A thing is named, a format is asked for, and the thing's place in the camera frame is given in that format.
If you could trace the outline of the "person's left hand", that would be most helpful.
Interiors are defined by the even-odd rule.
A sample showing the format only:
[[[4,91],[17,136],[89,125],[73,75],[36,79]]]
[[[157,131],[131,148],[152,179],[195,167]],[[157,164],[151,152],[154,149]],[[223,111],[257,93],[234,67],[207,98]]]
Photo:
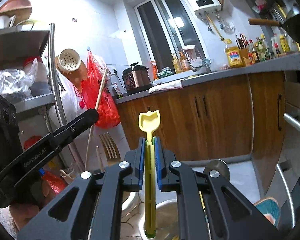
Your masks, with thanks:
[[[41,201],[38,206],[33,204],[10,205],[9,211],[18,231],[55,197],[55,192],[51,189],[50,184],[45,180],[42,181],[42,194],[44,196],[44,200]]]

